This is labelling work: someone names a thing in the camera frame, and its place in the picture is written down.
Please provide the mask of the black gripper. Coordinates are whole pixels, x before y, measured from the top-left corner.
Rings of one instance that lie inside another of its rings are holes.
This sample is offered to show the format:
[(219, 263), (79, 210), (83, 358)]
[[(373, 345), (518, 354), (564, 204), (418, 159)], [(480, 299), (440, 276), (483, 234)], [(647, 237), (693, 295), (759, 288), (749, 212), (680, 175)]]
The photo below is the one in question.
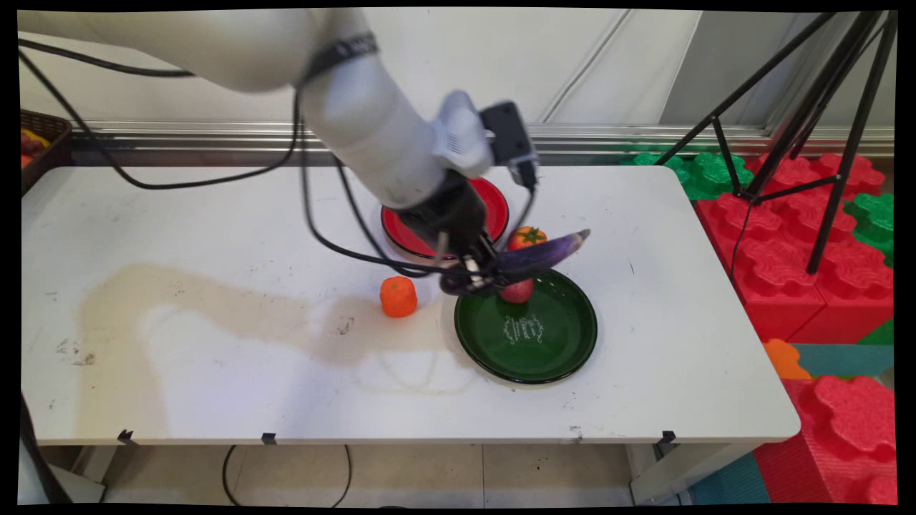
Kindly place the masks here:
[(481, 296), (503, 288), (500, 252), (487, 234), (485, 215), (483, 199), (458, 172), (446, 172), (428, 198), (398, 211), (402, 224), (432, 249), (433, 260), (464, 260), (467, 294)]

